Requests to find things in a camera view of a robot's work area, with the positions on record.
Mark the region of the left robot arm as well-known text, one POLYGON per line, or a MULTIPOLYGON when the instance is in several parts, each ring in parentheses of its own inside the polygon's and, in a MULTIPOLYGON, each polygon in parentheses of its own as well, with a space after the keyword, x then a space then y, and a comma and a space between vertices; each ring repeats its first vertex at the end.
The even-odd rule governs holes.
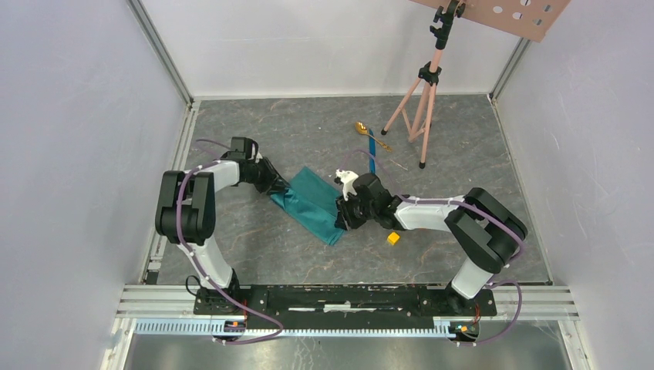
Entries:
POLYGON ((214 306, 229 315, 241 307, 242 293, 215 240, 216 193, 248 183, 270 196, 287 193, 290 184, 260 153, 255 140, 235 136, 226 149, 217 159, 191 170, 163 173, 154 225, 195 268, 201 286, 196 295, 213 294, 214 306))

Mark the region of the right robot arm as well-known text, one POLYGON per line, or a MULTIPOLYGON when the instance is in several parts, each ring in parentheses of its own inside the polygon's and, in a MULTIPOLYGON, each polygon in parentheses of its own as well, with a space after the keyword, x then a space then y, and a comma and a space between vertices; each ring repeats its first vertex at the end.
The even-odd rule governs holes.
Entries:
POLYGON ((387 230, 438 230, 451 233, 466 259, 448 284, 447 308, 464 315, 477 303, 477 294, 522 250, 526 225, 485 189, 449 198, 393 195, 374 173, 358 175, 337 170, 342 186, 336 200, 335 225, 354 230, 375 221, 387 230))

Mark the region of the teal cloth napkin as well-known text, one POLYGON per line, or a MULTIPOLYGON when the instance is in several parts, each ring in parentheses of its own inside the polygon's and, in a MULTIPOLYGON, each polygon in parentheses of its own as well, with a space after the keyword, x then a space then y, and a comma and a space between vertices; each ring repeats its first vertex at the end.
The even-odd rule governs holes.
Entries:
POLYGON ((340 194, 305 166, 290 180, 290 187, 284 193, 274 193, 270 198, 324 244, 334 245, 345 233, 335 225, 336 199, 340 194))

